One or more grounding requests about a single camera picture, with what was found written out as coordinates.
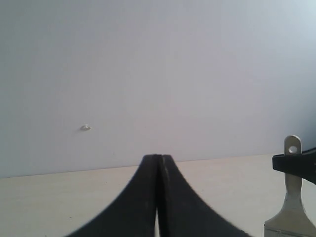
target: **light wood surface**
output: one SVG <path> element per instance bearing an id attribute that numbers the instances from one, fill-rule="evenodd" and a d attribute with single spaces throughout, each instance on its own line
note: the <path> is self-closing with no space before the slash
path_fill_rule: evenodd
<path id="1" fill-rule="evenodd" d="M 254 237 L 282 207 L 284 174 L 272 155 L 179 162 L 193 189 L 219 214 Z M 1 237 L 63 237 L 109 205 L 137 167 L 0 179 Z M 303 181 L 302 198 L 316 223 L 316 186 Z"/>

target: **white wall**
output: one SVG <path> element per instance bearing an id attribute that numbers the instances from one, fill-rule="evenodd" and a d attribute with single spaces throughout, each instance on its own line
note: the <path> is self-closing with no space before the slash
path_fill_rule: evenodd
<path id="1" fill-rule="evenodd" d="M 315 0 L 3 0 L 0 177 L 314 147 L 315 22 Z"/>

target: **wooden table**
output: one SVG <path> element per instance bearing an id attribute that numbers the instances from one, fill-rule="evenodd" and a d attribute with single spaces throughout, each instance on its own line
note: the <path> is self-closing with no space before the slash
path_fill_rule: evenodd
<path id="1" fill-rule="evenodd" d="M 195 191 L 219 214 L 254 237 L 281 209 L 284 174 L 272 155 L 178 162 Z M 1 237 L 63 237 L 101 212 L 137 167 L 0 179 Z M 307 215 L 316 223 L 316 186 L 303 181 Z"/>

